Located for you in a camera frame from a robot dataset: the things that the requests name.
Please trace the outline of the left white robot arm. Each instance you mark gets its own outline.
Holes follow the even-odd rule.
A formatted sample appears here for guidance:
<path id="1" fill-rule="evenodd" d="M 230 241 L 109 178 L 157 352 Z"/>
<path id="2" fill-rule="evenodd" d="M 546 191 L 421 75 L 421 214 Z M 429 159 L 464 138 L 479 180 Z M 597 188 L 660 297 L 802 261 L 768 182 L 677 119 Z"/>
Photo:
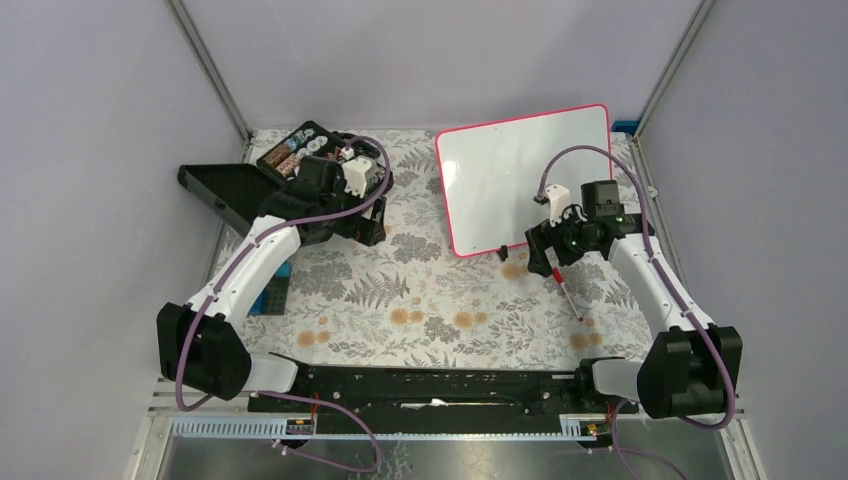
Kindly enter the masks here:
<path id="1" fill-rule="evenodd" d="M 310 385 L 295 361 L 251 353 L 239 336 L 254 301 L 278 269 L 303 246 L 334 236 L 372 246 L 385 238 L 389 164 L 368 157 L 346 161 L 308 156 L 296 175 L 266 197 L 237 251 L 182 304 L 165 304 L 156 319 L 161 374 L 207 398 L 272 391 L 288 411 L 309 401 Z"/>

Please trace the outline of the pink-framed whiteboard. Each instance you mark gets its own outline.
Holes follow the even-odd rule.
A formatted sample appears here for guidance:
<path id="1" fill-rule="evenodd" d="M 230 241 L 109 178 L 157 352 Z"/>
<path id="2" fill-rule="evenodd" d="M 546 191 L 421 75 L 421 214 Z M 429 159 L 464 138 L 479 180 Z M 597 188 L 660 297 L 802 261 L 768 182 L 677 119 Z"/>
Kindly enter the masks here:
<path id="1" fill-rule="evenodd" d="M 524 244 L 548 219 L 534 202 L 539 185 L 580 187 L 609 180 L 609 111 L 596 103 L 439 132 L 435 149 L 452 250 L 467 258 Z"/>

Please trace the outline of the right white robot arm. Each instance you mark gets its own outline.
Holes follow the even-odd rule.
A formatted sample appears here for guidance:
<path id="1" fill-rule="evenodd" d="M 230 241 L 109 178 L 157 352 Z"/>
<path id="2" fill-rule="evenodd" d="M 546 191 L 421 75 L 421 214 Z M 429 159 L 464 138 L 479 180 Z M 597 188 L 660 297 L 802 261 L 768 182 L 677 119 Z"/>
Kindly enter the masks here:
<path id="1" fill-rule="evenodd" d="M 550 277 L 555 273 L 551 256 L 566 267 L 588 253 L 600 254 L 634 297 L 653 343 L 641 361 L 582 361 L 573 386 L 575 402 L 597 412 L 612 399 L 626 399 L 654 419 L 730 417 L 743 346 L 739 333 L 717 326 L 687 293 L 648 221 L 625 212 L 615 181 L 591 182 L 581 190 L 580 205 L 562 185 L 550 184 L 536 195 L 549 216 L 525 233 L 527 269 Z"/>

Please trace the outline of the red whiteboard marker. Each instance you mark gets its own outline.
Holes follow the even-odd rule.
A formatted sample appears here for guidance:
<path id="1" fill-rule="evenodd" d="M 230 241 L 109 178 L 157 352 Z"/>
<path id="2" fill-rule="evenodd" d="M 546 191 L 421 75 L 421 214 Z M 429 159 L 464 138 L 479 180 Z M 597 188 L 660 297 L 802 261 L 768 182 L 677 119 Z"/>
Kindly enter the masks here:
<path id="1" fill-rule="evenodd" d="M 580 323 L 582 323 L 584 321 L 584 316 L 578 310 L 571 294 L 569 293 L 568 288 L 567 288 L 566 283 L 565 283 L 565 279 L 564 279 L 562 273 L 560 272 L 559 269 L 554 268 L 553 271 L 552 271 L 552 275 L 553 275 L 557 285 L 559 286 L 560 290 L 562 291 L 562 293 L 563 293 L 568 305 L 570 306 L 572 312 L 574 313 L 575 317 L 577 318 L 577 320 Z"/>

